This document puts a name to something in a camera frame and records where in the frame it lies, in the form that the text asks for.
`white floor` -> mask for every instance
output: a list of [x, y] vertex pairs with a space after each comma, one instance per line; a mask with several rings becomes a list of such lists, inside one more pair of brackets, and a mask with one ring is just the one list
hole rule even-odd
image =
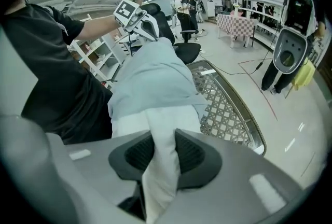
[[[202, 55], [228, 73], [253, 72], [267, 53], [257, 41], [253, 48], [251, 40], [248, 48], [244, 48], [243, 38], [230, 49], [230, 37], [222, 32], [221, 38], [217, 38], [215, 24], [199, 24], [199, 28], [208, 31], [207, 36], [199, 38], [198, 43], [205, 51]], [[271, 58], [270, 52], [263, 66], [250, 76], [221, 73], [254, 115], [267, 143], [265, 158], [305, 188], [317, 180], [323, 167], [326, 136], [332, 130], [329, 121], [332, 114], [314, 80], [308, 86], [292, 91], [288, 98], [285, 98], [287, 88], [277, 95], [270, 91], [260, 92], [261, 80]]]

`black pants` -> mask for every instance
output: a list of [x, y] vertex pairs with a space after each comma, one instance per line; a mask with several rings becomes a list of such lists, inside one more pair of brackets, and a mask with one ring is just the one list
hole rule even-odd
[[[300, 68], [301, 66], [299, 66], [297, 69], [295, 69], [294, 72], [288, 75], [282, 74], [278, 82], [274, 85], [275, 91], [277, 93], [280, 93], [282, 89], [286, 88], [291, 83], [293, 78], [296, 76]], [[279, 70], [274, 66], [272, 61], [263, 76], [263, 80], [261, 82], [262, 90], [267, 90], [273, 84], [278, 71]]]
[[[182, 31], [194, 30], [195, 26], [191, 21], [190, 15], [178, 12], [177, 18], [180, 20]], [[185, 33], [182, 34], [182, 37], [185, 41], [188, 41], [189, 39], [191, 39], [191, 34]]]
[[198, 24], [197, 24], [197, 19], [196, 19], [196, 13], [190, 13], [190, 19], [193, 24], [193, 30], [195, 30], [195, 33], [198, 33]]

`shelving unit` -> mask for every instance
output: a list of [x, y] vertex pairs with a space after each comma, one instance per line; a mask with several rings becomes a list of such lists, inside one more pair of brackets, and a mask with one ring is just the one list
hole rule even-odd
[[[91, 20], [90, 15], [88, 18], [83, 19], [83, 21]], [[80, 55], [81, 59], [79, 63], [86, 62], [90, 67], [90, 71], [93, 76], [95, 76], [99, 81], [106, 81], [112, 79], [120, 66], [122, 66], [127, 54], [122, 50], [121, 46], [118, 44], [118, 41], [114, 41], [110, 34], [106, 34], [90, 43], [90, 50], [85, 53], [80, 44], [86, 44], [85, 41], [74, 40], [69, 48], [74, 49]], [[98, 61], [96, 64], [91, 61], [89, 56], [92, 53], [96, 53], [98, 56], [105, 55], [105, 57]], [[113, 83], [107, 81], [105, 84], [106, 88], [112, 87]]]
[[[274, 1], [274, 0], [247, 0], [247, 1], [261, 2], [261, 3], [273, 5], [275, 7], [283, 7], [282, 2], [278, 2], [278, 1]], [[280, 22], [280, 19], [281, 19], [281, 17], [271, 16], [269, 14], [266, 14], [264, 12], [260, 12], [260, 11], [257, 11], [257, 10], [252, 10], [252, 9], [248, 9], [248, 8], [244, 8], [244, 7], [239, 7], [239, 9], [246, 10], [248, 12], [257, 13], [257, 14], [263, 15], [265, 17], [277, 20], [278, 22]], [[279, 33], [275, 29], [273, 29], [269, 26], [266, 26], [265, 24], [260, 23], [260, 22], [257, 24], [257, 26], [259, 26], [260, 28], [262, 28], [262, 29], [264, 29], [264, 30], [266, 30], [270, 33], [272, 33], [272, 36], [267, 35], [265, 33], [262, 33], [260, 31], [255, 31], [255, 36], [254, 36], [255, 39], [257, 39], [258, 41], [260, 41], [261, 43], [265, 44], [268, 47], [271, 46], [271, 49], [274, 50], [275, 49], [275, 42], [278, 38]]]

